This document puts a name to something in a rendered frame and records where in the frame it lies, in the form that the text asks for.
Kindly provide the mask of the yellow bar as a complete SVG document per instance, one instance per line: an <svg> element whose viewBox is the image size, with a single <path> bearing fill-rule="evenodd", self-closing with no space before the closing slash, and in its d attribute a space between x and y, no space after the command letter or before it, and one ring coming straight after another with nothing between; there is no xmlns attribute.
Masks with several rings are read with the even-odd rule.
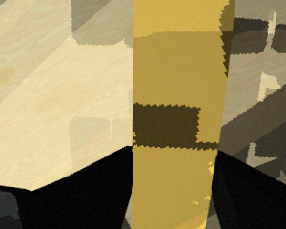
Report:
<svg viewBox="0 0 286 229"><path fill-rule="evenodd" d="M235 0L134 0L132 229L205 229Z"/></svg>

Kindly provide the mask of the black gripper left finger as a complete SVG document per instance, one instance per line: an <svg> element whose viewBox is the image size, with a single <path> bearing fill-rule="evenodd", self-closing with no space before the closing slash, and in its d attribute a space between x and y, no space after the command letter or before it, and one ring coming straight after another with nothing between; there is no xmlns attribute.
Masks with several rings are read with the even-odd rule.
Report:
<svg viewBox="0 0 286 229"><path fill-rule="evenodd" d="M120 229L133 190L132 146L29 191L0 186L0 229Z"/></svg>

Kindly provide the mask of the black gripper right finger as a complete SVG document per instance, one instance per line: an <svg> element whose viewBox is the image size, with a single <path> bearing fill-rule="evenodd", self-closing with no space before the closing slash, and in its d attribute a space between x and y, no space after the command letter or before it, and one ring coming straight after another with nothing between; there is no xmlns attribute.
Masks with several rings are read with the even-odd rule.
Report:
<svg viewBox="0 0 286 229"><path fill-rule="evenodd" d="M216 152L212 195L220 229L286 229L286 184Z"/></svg>

